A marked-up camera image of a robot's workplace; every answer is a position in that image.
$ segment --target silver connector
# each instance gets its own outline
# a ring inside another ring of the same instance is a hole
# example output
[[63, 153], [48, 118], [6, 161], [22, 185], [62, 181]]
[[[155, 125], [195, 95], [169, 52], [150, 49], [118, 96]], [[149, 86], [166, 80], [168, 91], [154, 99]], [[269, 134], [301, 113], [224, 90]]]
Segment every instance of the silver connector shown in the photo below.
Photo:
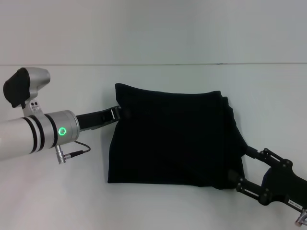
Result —
[[296, 220], [295, 225], [301, 227], [302, 225], [307, 225], [307, 210], [303, 209], [301, 215]]
[[60, 145], [56, 145], [56, 152], [59, 164], [65, 163], [65, 157]]
[[71, 158], [71, 154], [70, 153], [67, 153], [64, 155], [64, 158], [67, 160], [67, 159], [70, 159]]

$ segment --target green light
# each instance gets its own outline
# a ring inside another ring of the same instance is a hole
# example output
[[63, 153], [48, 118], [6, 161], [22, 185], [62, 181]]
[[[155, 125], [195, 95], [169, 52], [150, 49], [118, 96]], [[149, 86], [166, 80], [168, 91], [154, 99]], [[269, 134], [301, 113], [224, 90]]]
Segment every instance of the green light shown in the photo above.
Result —
[[66, 128], [64, 127], [59, 128], [59, 135], [64, 136], [65, 134], [66, 134]]

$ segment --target white background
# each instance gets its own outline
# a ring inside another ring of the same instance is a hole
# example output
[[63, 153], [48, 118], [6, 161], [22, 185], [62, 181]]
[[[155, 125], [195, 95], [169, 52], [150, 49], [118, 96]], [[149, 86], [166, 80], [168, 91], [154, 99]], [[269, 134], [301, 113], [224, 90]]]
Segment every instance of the white background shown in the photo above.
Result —
[[[117, 82], [165, 92], [220, 90], [247, 143], [289, 158], [307, 178], [306, 6], [300, 0], [0, 0], [0, 85], [20, 67], [46, 68], [51, 82], [39, 92], [43, 111], [77, 115], [116, 105]], [[207, 65], [214, 63], [233, 64]], [[0, 120], [22, 116], [4, 96], [0, 105]], [[297, 228], [297, 211], [281, 203], [264, 207], [232, 190], [107, 184], [114, 127], [82, 132], [79, 140], [92, 151], [64, 165], [53, 149], [0, 162], [0, 229]], [[244, 161], [248, 178], [260, 184], [268, 167]]]

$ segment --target folded black cloth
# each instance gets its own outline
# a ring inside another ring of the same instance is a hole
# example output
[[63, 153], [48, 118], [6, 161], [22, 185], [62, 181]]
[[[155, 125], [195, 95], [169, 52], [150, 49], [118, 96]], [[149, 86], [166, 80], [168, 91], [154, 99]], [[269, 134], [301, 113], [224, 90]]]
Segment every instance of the folded black cloth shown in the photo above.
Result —
[[109, 151], [108, 183], [235, 188], [247, 145], [220, 91], [152, 92], [116, 84], [121, 119]]

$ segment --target cable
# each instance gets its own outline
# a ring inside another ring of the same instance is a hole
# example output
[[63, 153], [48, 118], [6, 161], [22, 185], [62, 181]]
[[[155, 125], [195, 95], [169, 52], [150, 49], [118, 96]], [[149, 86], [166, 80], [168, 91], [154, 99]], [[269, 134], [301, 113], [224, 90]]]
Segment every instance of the cable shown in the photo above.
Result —
[[79, 145], [83, 145], [83, 146], [85, 146], [85, 147], [87, 147], [88, 148], [88, 150], [85, 150], [85, 151], [83, 151], [83, 153], [86, 153], [86, 152], [89, 152], [89, 151], [91, 151], [91, 147], [89, 147], [88, 145], [86, 145], [86, 144], [83, 144], [83, 143], [81, 143], [81, 142], [78, 142], [78, 141], [75, 141], [77, 144], [79, 144]]
[[79, 150], [79, 151], [76, 151], [76, 152], [71, 152], [71, 153], [65, 154], [65, 155], [64, 155], [65, 159], [73, 158], [73, 157], [76, 157], [76, 156], [79, 156], [79, 155], [81, 155], [81, 154], [84, 154], [84, 153], [86, 153], [86, 152], [91, 151], [91, 147], [89, 147], [88, 145], [83, 144], [83, 143], [78, 142], [78, 141], [75, 141], [75, 142], [76, 142], [77, 144], [79, 144], [79, 145], [83, 145], [83, 146], [87, 147], [88, 150], [85, 150], [85, 151]]

